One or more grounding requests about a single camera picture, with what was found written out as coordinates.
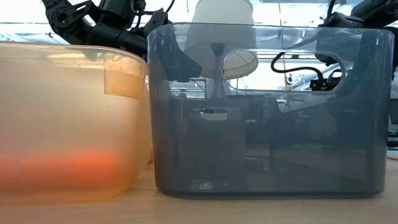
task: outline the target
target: gray transparent bin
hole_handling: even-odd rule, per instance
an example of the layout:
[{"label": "gray transparent bin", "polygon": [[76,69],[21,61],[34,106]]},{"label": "gray transparent bin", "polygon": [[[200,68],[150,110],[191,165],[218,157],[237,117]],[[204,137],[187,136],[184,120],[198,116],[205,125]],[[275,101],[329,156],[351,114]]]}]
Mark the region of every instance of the gray transparent bin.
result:
[{"label": "gray transparent bin", "polygon": [[[289,37],[314,41],[291,47],[297,38]],[[189,23],[156,29],[148,62],[157,187],[186,197],[381,193],[393,40],[389,31],[370,29]],[[221,97],[173,91],[198,80],[213,82],[206,93],[223,89],[226,80],[217,87],[220,80],[209,73],[239,50],[332,55],[343,78],[331,91],[227,87]]]}]

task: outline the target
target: plastic bin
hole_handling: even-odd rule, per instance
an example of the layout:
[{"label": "plastic bin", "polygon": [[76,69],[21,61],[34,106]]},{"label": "plastic bin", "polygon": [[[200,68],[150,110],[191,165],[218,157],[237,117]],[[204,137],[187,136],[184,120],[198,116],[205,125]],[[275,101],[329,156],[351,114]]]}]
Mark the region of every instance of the plastic bin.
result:
[{"label": "plastic bin", "polygon": [[152,151],[145,61],[74,45],[0,42],[0,52],[0,203],[127,190]]},{"label": "plastic bin", "polygon": [[[393,39],[371,29],[156,29],[148,39],[148,62],[157,187],[181,197],[381,193]],[[306,44],[294,46],[297,40]],[[331,55],[343,76],[330,91],[237,90],[222,78],[225,96],[208,94],[223,89],[215,84],[215,66],[242,50]],[[208,84],[202,93],[195,93],[198,80]]]}]

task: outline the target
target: table surface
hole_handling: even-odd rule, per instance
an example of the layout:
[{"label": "table surface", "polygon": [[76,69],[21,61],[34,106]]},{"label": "table surface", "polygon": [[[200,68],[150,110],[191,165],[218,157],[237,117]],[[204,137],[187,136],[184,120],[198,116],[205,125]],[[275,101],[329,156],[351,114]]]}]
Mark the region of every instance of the table surface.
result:
[{"label": "table surface", "polygon": [[187,200],[160,193],[153,169],[124,195],[101,203],[2,205],[1,224],[398,223],[398,161],[388,160],[386,190],[367,199]]}]

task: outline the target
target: translucent orange bin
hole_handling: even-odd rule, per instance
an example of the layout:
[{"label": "translucent orange bin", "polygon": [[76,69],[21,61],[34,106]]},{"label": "translucent orange bin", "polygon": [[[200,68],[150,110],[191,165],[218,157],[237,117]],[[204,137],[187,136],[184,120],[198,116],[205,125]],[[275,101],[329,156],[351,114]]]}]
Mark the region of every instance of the translucent orange bin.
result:
[{"label": "translucent orange bin", "polygon": [[141,58],[0,42],[0,203],[102,200],[150,161]]}]

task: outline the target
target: black robotic arm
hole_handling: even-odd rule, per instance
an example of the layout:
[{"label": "black robotic arm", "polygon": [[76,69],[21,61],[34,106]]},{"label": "black robotic arm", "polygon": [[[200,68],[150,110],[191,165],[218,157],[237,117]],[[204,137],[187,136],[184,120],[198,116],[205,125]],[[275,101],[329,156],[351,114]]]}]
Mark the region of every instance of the black robotic arm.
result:
[{"label": "black robotic arm", "polygon": [[[145,0],[101,0],[72,5],[67,0],[43,0],[52,30],[70,44],[113,47],[146,58],[148,33],[169,23],[163,9],[145,12]],[[131,29],[136,16],[152,15],[144,27]],[[90,24],[90,16],[95,24]]]},{"label": "black robotic arm", "polygon": [[[386,27],[398,20],[398,0],[364,0],[355,6],[350,16],[339,12],[330,14],[321,24],[321,27],[341,27],[341,28],[360,28],[360,29],[386,29],[398,36],[398,29],[395,27]],[[398,66],[398,42],[394,47],[394,71]],[[322,49],[334,45],[333,37],[322,36],[319,33],[317,37],[317,48]],[[327,65],[336,63],[334,59],[325,55],[316,55],[319,61]]]}]

